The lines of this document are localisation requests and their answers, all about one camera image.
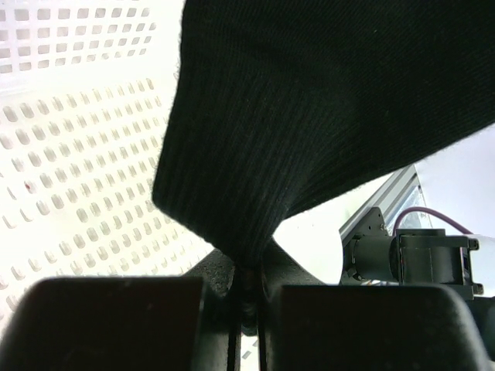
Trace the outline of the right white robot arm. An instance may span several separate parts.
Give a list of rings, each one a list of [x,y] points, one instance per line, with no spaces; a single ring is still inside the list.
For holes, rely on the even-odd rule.
[[[494,295],[494,239],[459,227],[387,230],[377,207],[361,213],[343,234],[341,284],[370,281],[398,285],[437,284],[465,300]]]

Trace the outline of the black sock white stripes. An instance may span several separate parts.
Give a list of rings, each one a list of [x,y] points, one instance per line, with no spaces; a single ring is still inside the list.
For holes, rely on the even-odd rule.
[[[494,122],[492,1],[188,1],[155,206],[243,267]]]

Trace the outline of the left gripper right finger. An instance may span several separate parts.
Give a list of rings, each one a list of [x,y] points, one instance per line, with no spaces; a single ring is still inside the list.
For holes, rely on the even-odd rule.
[[[489,370],[477,309],[445,286],[325,285],[263,256],[263,370]]]

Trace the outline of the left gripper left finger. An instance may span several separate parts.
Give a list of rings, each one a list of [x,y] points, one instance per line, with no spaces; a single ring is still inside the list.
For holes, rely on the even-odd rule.
[[[234,265],[208,254],[179,277],[34,284],[1,341],[3,370],[226,370]]]

